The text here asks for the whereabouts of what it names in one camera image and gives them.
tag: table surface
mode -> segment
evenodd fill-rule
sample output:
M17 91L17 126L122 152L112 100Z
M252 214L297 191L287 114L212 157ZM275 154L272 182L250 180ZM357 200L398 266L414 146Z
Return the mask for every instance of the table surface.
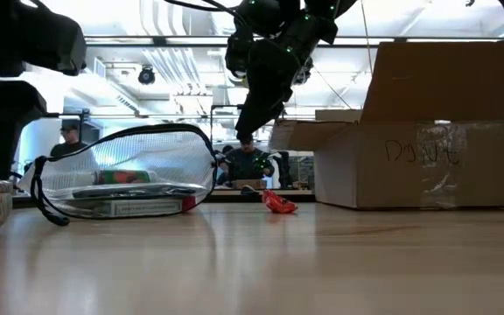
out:
M0 314L504 314L504 212L207 204L56 227L17 210Z
M273 192L281 195L313 195L312 190L274 190ZM263 190L258 190L259 194L263 194ZM239 196L240 190L233 189L215 189L212 193L213 196Z

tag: security camera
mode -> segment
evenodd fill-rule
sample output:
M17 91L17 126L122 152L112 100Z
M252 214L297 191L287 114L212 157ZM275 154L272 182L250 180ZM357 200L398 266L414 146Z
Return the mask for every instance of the security camera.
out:
M155 74L153 73L153 67L152 66L143 66L141 69L141 73L139 73L139 76L137 77L137 80L139 83L148 85L148 84L153 84L155 82Z

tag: ceiling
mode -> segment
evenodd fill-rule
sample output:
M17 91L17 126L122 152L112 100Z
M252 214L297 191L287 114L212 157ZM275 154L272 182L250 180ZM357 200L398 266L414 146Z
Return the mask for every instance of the ceiling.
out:
M227 36L232 17L172 6L162 0L43 0L53 11L80 23L86 36ZM198 0L187 1L203 4ZM236 6L240 0L219 0ZM366 44L371 38L410 37L504 38L504 10L497 0L359 0L337 19L339 36ZM294 87L286 105L289 115L309 118L315 109L361 109L371 81L377 50L317 48L314 71L303 86ZM66 95L66 109L87 108L97 115L161 115L152 119L98 120L111 129L180 120L187 116L209 134L212 104L243 103L247 90L235 85L225 71L223 48L89 47L88 73L75 78ZM152 65L157 79L141 85L142 65ZM219 111L216 140L234 138L236 111ZM257 136L267 139L270 128Z

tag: packing tape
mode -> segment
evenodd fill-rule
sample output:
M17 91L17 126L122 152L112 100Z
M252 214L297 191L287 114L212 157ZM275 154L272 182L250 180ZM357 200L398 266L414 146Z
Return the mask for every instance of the packing tape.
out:
M458 207L459 179L466 161L467 129L471 124L418 125L421 163L420 207Z

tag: red object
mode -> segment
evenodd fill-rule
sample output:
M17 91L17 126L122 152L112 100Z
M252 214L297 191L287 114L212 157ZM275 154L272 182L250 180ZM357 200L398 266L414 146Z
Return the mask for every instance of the red object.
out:
M292 214L297 210L297 205L283 197L277 196L271 190L264 190L262 202L274 214Z
M195 197L185 197L182 199L182 212L187 212L196 207Z

